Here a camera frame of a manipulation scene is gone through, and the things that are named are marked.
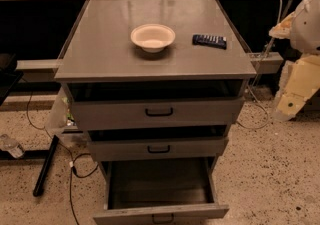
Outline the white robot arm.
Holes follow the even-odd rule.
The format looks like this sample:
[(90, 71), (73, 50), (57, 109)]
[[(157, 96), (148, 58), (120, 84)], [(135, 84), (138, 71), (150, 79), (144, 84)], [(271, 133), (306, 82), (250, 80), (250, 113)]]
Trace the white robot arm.
[(275, 97), (273, 118), (288, 121), (320, 89), (320, 0), (302, 0), (269, 35), (289, 39), (301, 53), (297, 61), (285, 63)]

